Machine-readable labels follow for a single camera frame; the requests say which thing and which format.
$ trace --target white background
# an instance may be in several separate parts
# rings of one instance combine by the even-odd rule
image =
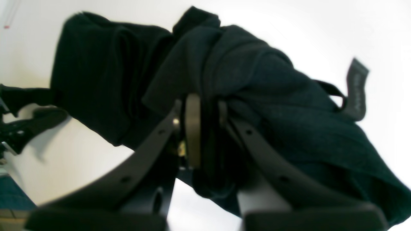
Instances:
[[[367,116],[359,125],[396,176],[411,186],[411,0],[21,0],[5,30],[15,1],[0,0],[0,83],[10,86],[48,87],[61,27],[79,11],[171,30],[194,5],[219,15],[222,25],[245,28],[284,51],[297,70],[345,94],[346,73],[357,57],[370,69]],[[6,169],[42,204],[99,178],[131,153],[71,119],[36,137],[23,155],[7,155]],[[234,231],[241,220],[176,181],[168,221],[173,231]],[[391,230],[411,230],[411,221]]]

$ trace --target black cloth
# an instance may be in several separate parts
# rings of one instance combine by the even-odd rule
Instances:
[[[190,8],[170,33],[91,13],[71,17],[57,47],[51,89],[66,109],[111,144],[136,148],[196,92],[223,97],[288,161],[324,185],[380,206],[390,227],[411,215],[411,191],[355,121],[291,60],[217,15]],[[191,173],[179,179],[192,185]],[[235,194],[212,198],[240,215]]]

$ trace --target fabric tag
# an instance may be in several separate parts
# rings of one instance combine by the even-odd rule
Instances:
[[[369,70],[357,59],[353,59],[347,74],[348,97],[341,113],[355,121],[365,117],[365,81]]]

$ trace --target white wall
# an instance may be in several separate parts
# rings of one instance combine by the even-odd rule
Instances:
[[[62,23],[75,12],[171,30],[191,5],[218,14],[223,25],[249,30],[284,51],[297,70],[344,93],[348,67],[357,57],[371,70],[367,116],[359,125],[391,170],[411,186],[409,0],[23,0],[11,28],[0,28],[0,82],[47,87]],[[92,182],[130,154],[71,120],[36,138],[22,156],[8,156],[7,168],[41,204]],[[176,182],[168,220],[175,231],[234,231],[240,222],[181,182]],[[411,230],[411,221],[391,230]]]

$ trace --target blue fabric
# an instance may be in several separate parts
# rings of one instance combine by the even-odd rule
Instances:
[[[0,177],[0,209],[32,210],[36,205],[10,176]]]

